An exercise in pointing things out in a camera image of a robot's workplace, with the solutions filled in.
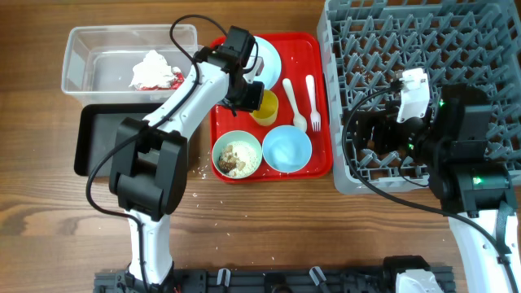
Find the green bowl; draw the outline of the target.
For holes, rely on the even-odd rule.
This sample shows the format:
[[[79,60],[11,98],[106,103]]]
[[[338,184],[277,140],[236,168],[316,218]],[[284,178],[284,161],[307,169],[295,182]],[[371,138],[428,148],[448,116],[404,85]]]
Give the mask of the green bowl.
[[[247,143],[250,143],[253,145],[254,149],[256,150],[256,153],[260,157],[260,163],[258,164],[258,168],[260,167],[261,161],[262,161],[261,145],[260,145],[259,141],[252,134],[242,131],[242,130],[234,130],[234,131],[230,131],[228,133],[223,134],[222,136],[220,136],[217,139],[217,141],[213,145],[212,162],[214,164],[215,169],[217,170],[217,173],[228,179],[232,179],[232,178],[227,177],[224,173],[222,173],[219,170],[219,168],[217,167],[217,161],[218,161],[218,157],[221,153],[221,150],[225,147],[225,145],[230,142],[235,142],[235,141],[244,141],[244,142],[247,142]]]

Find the yellow plastic cup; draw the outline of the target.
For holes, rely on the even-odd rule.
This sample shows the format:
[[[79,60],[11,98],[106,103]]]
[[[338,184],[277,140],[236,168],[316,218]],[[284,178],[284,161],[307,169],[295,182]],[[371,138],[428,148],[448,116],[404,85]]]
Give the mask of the yellow plastic cup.
[[[270,126],[277,119],[278,106],[279,102],[277,95],[270,90],[264,90],[260,109],[252,112],[250,116],[257,124],[261,126]]]

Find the light blue plate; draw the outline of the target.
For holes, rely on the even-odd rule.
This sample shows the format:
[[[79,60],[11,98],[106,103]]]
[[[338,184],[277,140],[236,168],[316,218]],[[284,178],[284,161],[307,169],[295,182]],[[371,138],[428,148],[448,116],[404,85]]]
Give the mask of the light blue plate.
[[[258,57],[262,59],[264,67],[259,75],[254,76],[254,81],[261,81],[266,90],[271,90],[278,82],[282,73],[282,60],[275,47],[262,37],[255,36],[259,46]]]

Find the rice and food scraps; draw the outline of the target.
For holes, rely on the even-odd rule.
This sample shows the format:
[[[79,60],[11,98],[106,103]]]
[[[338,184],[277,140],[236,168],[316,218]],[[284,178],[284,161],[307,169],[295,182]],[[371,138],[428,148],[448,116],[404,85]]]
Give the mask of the rice and food scraps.
[[[232,179],[252,175],[258,168],[260,157],[253,145],[244,141],[230,142],[221,150],[217,167]]]

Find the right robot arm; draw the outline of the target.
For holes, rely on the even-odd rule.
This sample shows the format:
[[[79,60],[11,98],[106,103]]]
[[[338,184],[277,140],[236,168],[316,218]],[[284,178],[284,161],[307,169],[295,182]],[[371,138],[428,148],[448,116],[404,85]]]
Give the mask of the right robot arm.
[[[448,217],[469,291],[518,292],[518,203],[506,167],[485,156],[493,113],[488,96],[474,86],[445,85],[433,121],[418,115],[401,119],[398,113],[405,107],[400,101],[364,112],[356,105],[347,114],[342,138],[352,138],[359,148],[372,139],[377,152],[403,149],[425,164],[428,187],[440,207],[399,199],[361,174],[357,178],[395,203]]]

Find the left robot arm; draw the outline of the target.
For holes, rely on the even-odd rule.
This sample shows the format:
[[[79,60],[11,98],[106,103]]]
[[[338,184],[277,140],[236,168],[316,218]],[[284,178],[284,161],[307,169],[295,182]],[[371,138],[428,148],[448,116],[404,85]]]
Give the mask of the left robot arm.
[[[135,291],[160,292],[173,284],[170,216],[186,188],[188,142],[218,103],[231,111],[259,108],[264,91],[255,80],[260,47],[204,47],[182,85],[142,120],[126,118],[117,130],[109,190],[131,226],[133,258],[126,276]]]

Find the white plastic fork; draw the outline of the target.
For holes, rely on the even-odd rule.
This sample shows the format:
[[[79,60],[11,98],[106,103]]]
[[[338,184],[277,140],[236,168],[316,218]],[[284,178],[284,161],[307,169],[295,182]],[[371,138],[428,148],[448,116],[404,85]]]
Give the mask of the white plastic fork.
[[[309,102],[311,107],[310,120],[313,132],[319,132],[321,130],[322,122],[320,113],[317,110],[317,98],[316,98],[316,85],[313,75],[307,75],[305,77],[305,83],[309,94]]]

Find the light blue bowl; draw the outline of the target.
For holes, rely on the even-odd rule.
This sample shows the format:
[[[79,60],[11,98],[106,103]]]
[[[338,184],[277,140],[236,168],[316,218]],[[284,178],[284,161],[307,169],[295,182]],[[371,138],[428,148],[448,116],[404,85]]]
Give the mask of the light blue bowl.
[[[280,173],[295,173],[311,160],[313,146],[306,132],[293,125],[271,129],[262,142],[265,162]]]

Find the red snack wrapper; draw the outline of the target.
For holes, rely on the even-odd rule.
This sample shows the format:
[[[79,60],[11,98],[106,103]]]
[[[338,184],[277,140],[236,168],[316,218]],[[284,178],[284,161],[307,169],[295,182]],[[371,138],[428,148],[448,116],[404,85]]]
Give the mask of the red snack wrapper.
[[[178,67],[172,68],[173,78],[167,82],[166,85],[155,85],[152,87],[146,87],[144,85],[138,85],[136,90],[176,90],[184,82],[185,78],[182,75],[182,71]]]

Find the white plastic spoon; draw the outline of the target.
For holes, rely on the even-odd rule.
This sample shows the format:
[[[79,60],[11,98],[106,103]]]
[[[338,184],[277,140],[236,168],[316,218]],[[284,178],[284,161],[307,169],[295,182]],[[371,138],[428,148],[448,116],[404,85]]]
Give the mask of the white plastic spoon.
[[[283,89],[287,95],[288,101],[291,105],[291,109],[293,111],[294,117],[292,119],[293,125],[302,130],[303,132],[307,131],[307,120],[300,114],[297,103],[295,92],[289,78],[284,78],[282,80]]]

